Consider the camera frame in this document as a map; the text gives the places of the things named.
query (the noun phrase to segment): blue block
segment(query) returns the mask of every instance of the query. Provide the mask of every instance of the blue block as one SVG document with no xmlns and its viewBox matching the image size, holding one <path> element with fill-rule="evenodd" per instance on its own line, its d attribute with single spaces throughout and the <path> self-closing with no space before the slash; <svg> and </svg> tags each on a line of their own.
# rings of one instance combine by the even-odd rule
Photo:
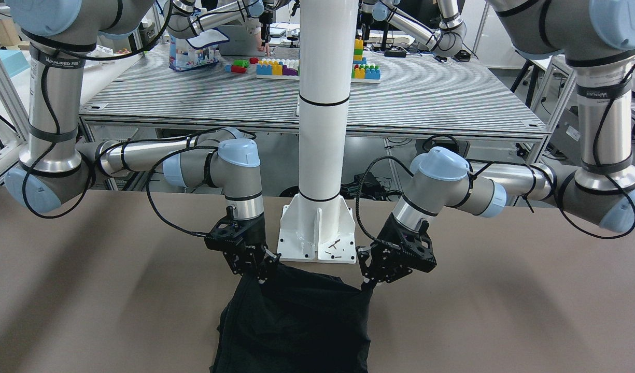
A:
<svg viewBox="0 0 635 373">
<path fill-rule="evenodd" d="M 258 75 L 273 75 L 272 74 L 272 66 L 271 65 L 258 64 L 258 67 L 256 69 L 257 69 L 256 73 Z"/>
<path fill-rule="evenodd" d="M 25 55 L 19 50 L 0 50 L 0 59 L 4 62 L 6 72 L 14 77 L 29 68 Z"/>
</svg>

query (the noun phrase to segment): red block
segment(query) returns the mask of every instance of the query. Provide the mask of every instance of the red block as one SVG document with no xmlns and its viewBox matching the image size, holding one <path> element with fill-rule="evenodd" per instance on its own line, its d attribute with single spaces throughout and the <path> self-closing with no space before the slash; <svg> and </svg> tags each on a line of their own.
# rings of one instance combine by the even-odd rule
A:
<svg viewBox="0 0 635 373">
<path fill-rule="evenodd" d="M 243 74 L 243 73 L 246 72 L 246 68 L 245 67 L 241 67 L 241 66 L 232 65 L 232 72 L 233 73 Z"/>
</svg>

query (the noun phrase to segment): green block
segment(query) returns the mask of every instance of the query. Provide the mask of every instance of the green block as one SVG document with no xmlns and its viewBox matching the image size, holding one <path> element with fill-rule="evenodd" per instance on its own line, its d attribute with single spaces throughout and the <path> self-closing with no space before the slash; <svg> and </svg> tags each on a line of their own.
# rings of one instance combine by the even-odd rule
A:
<svg viewBox="0 0 635 373">
<path fill-rule="evenodd" d="M 232 62 L 232 64 L 234 66 L 241 66 L 241 67 L 248 68 L 250 63 L 248 61 L 246 61 L 246 60 L 234 60 L 234 62 Z"/>
</svg>

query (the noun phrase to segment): laptop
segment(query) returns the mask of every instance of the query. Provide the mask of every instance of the laptop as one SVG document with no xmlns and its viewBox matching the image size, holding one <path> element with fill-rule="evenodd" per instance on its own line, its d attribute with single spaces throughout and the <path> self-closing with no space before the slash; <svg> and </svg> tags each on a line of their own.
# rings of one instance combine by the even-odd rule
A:
<svg viewBox="0 0 635 373">
<path fill-rule="evenodd" d="M 230 38 L 229 42 L 218 45 L 221 56 L 266 56 L 265 52 L 258 51 L 256 36 L 249 34 L 244 26 L 223 24 L 218 30 Z"/>
</svg>

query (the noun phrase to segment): beige table surface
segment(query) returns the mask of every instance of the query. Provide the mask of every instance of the beige table surface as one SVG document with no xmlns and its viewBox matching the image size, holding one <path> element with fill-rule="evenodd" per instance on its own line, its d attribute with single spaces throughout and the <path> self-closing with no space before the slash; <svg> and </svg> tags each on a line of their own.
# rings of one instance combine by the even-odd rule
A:
<svg viewBox="0 0 635 373">
<path fill-rule="evenodd" d="M 193 229 L 223 215 L 221 196 L 156 199 Z M 286 201 L 265 199 L 271 246 Z M 371 231 L 392 207 L 363 201 Z M 635 371 L 635 232 L 602 241 L 556 210 L 507 208 L 448 210 L 429 233 L 438 267 L 372 297 L 371 372 Z M 300 266 L 360 283 L 356 265 Z M 206 372 L 238 280 L 143 193 L 90 191 L 45 221 L 0 188 L 0 373 Z"/>
</svg>

